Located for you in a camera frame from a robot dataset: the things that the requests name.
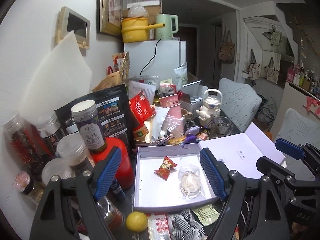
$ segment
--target white refrigerator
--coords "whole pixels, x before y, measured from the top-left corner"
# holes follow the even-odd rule
[[[160,76],[160,80],[172,78],[177,84],[175,68],[186,62],[185,41],[143,41],[124,44],[124,52],[130,55],[129,77],[140,76],[141,70],[154,57],[141,75]]]

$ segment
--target blue gripper pad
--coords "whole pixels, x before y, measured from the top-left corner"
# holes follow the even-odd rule
[[[200,163],[214,194],[224,201],[230,194],[229,169],[223,162],[217,161],[208,148],[200,151]]]
[[[299,146],[288,142],[285,139],[279,138],[276,140],[275,145],[277,150],[295,158],[296,160],[303,160],[305,157],[303,150]]]
[[[104,197],[121,163],[121,150],[113,147],[105,160],[99,161],[93,168],[92,185],[96,189],[93,198],[98,201]]]

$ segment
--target plastic jar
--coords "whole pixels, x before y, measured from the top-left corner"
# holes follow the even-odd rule
[[[118,138],[107,137],[107,149],[100,154],[92,155],[93,160],[97,163],[98,161],[104,160],[111,149],[115,147],[119,147],[121,150],[121,163],[116,172],[116,179],[118,180],[122,189],[129,188],[134,181],[134,174],[130,163],[130,158],[128,156],[127,148],[124,142]]]
[[[28,196],[37,205],[40,203],[42,195],[44,193],[44,187],[40,183],[34,181],[34,179],[25,171],[20,172],[12,187],[21,192],[23,195]]]
[[[111,203],[108,198],[103,197],[97,202],[97,207],[103,220],[111,231],[120,228],[124,224],[121,212]]]
[[[20,160],[28,167],[30,174],[41,181],[44,161],[25,127],[24,120],[19,113],[9,114],[4,119],[9,120],[3,125],[6,138]]]
[[[94,161],[82,137],[78,133],[69,134],[57,146],[58,155],[72,168],[76,176],[84,171],[92,171]]]
[[[61,179],[69,179],[74,177],[75,173],[63,159],[56,158],[49,161],[43,168],[42,182],[47,185],[53,175],[58,175]]]
[[[106,138],[98,117],[94,100],[77,103],[71,114],[91,154],[99,154],[107,148]]]
[[[56,156],[58,142],[65,137],[65,133],[58,121],[54,111],[50,111],[39,116],[36,128],[40,137],[48,147],[48,149]]]

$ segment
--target pink container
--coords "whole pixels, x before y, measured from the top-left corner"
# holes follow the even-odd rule
[[[159,98],[159,100],[160,100],[160,105],[166,108],[171,106],[176,106],[179,104],[178,94]]]
[[[182,117],[180,104],[176,106],[167,107],[167,108],[170,108],[167,115],[171,115],[179,119]]]

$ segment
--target yellow pot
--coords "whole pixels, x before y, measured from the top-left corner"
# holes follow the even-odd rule
[[[122,39],[124,43],[147,41],[149,39],[149,30],[163,28],[164,23],[148,25],[147,18],[127,18],[121,23]]]

